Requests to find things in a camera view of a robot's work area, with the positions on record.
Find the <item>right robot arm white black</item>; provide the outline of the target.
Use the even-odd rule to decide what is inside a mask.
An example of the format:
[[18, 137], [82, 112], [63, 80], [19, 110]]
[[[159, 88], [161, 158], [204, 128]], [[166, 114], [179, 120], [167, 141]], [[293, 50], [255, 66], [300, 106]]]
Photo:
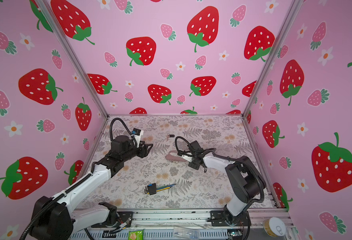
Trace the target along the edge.
[[264, 202], [266, 182], [249, 157], [225, 157], [217, 154], [216, 148], [203, 149], [197, 141], [190, 143], [181, 136], [175, 138], [175, 147], [177, 155], [188, 161], [189, 167], [215, 169], [226, 174], [234, 192], [223, 208], [222, 220], [227, 225], [239, 224], [254, 203]]

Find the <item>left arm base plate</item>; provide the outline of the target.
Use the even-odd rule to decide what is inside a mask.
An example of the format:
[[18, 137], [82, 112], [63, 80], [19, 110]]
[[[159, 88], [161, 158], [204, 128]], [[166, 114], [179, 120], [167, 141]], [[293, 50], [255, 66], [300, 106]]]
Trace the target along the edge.
[[118, 228], [121, 224], [126, 224], [125, 228], [130, 228], [134, 212], [117, 212], [115, 217], [103, 223], [92, 225], [92, 228]]

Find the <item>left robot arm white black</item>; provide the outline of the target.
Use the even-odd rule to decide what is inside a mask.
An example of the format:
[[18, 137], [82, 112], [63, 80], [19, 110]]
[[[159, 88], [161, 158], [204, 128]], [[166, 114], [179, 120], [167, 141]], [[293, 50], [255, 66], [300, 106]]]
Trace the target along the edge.
[[115, 176], [124, 163], [134, 157], [148, 156], [153, 144], [142, 141], [144, 132], [134, 128], [128, 135], [111, 136], [111, 149], [91, 170], [60, 193], [41, 197], [34, 206], [31, 222], [21, 234], [21, 239], [31, 236], [37, 240], [67, 240], [78, 231], [104, 223], [108, 227], [122, 224], [117, 207], [101, 202], [96, 207], [77, 210], [77, 206], [104, 182]]

